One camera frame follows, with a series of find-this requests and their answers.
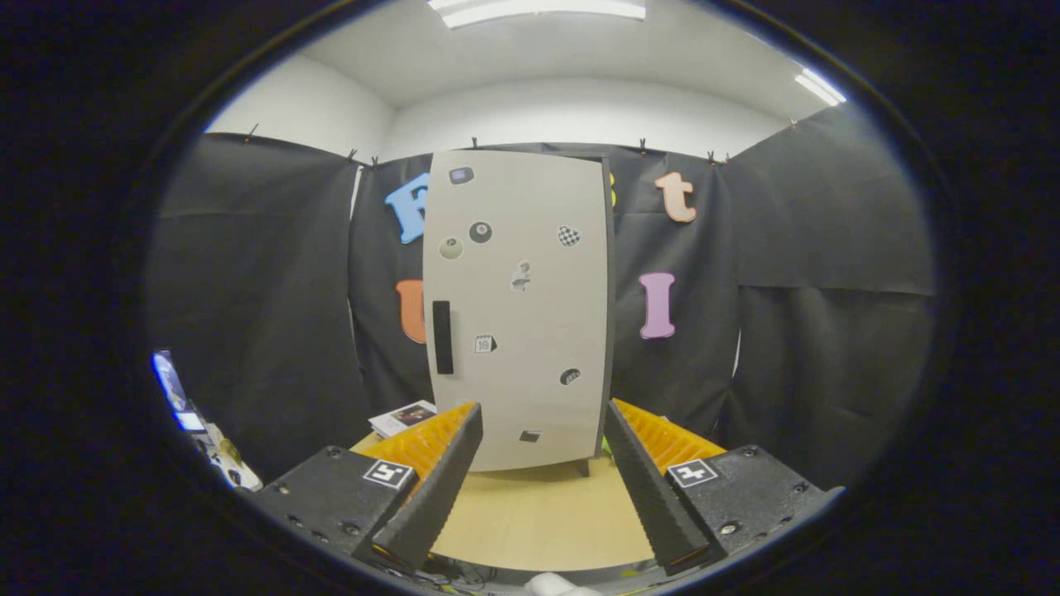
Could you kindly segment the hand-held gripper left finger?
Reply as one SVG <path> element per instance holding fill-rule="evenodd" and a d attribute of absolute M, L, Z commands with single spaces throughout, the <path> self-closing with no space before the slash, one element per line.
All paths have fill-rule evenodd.
<path fill-rule="evenodd" d="M 323 448 L 249 499 L 347 565 L 413 572 L 446 527 L 482 436 L 480 404 L 469 402 L 361 453 Z"/>

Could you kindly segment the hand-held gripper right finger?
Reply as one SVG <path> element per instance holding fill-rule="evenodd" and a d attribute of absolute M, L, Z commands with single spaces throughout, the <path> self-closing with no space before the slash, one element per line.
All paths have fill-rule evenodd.
<path fill-rule="evenodd" d="M 822 489 L 763 446 L 724 449 L 618 399 L 605 441 L 666 574 L 749 558 L 815 523 L 845 491 Z"/>

